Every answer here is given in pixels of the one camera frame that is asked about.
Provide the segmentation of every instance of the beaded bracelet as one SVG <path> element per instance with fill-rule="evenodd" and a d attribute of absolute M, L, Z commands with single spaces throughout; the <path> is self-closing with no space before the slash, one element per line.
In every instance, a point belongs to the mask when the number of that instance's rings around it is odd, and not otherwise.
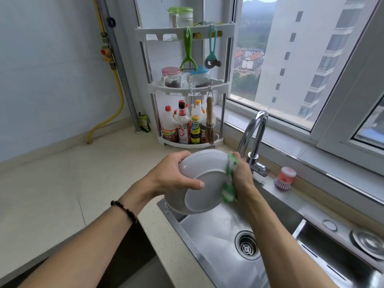
<path fill-rule="evenodd" d="M 137 222 L 136 215 L 131 210 L 126 208 L 121 202 L 112 200 L 111 201 L 111 206 L 113 206 L 113 205 L 116 205 L 116 206 L 120 207 L 122 210 L 124 210 L 127 213 L 129 219 L 132 220 L 133 223 Z"/>

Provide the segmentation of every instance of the high-rise building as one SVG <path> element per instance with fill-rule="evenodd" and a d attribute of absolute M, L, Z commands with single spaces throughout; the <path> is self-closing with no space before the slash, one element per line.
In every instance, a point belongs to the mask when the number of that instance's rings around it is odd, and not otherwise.
<path fill-rule="evenodd" d="M 364 2 L 277 0 L 255 101 L 315 121 Z"/>

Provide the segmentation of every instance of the forearm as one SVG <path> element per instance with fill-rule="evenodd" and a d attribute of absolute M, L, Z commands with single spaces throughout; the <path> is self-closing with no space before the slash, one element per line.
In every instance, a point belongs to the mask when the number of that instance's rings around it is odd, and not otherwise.
<path fill-rule="evenodd" d="M 150 189 L 142 179 L 119 201 L 138 215 L 153 197 Z M 46 260 L 20 287 L 96 287 L 131 225 L 123 210 L 111 206 Z"/>
<path fill-rule="evenodd" d="M 262 254 L 271 287 L 337 287 L 285 229 L 256 190 L 242 202 Z"/>

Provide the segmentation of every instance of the jar with blue lid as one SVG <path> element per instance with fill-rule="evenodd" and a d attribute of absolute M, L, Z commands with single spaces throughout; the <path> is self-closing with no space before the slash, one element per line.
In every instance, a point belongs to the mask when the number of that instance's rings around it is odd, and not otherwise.
<path fill-rule="evenodd" d="M 209 69 L 204 66 L 199 66 L 197 71 L 190 70 L 187 82 L 195 88 L 207 87 L 210 85 Z"/>

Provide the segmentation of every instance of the faucet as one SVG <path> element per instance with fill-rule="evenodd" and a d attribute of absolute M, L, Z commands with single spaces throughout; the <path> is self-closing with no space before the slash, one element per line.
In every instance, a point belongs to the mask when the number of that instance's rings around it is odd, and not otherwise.
<path fill-rule="evenodd" d="M 261 110 L 257 112 L 257 114 L 252 118 L 249 122 L 247 128 L 244 131 L 243 137 L 240 140 L 237 151 L 240 153 L 241 157 L 244 157 L 245 151 L 251 141 L 252 135 L 257 129 L 255 143 L 253 145 L 252 151 L 248 153 L 247 162 L 249 163 L 249 167 L 252 172 L 257 172 L 258 174 L 266 177 L 269 174 L 270 169 L 267 166 L 264 166 L 257 162 L 258 151 L 260 144 L 262 142 L 264 130 L 266 127 L 266 123 L 268 122 L 268 112 L 265 110 Z"/>

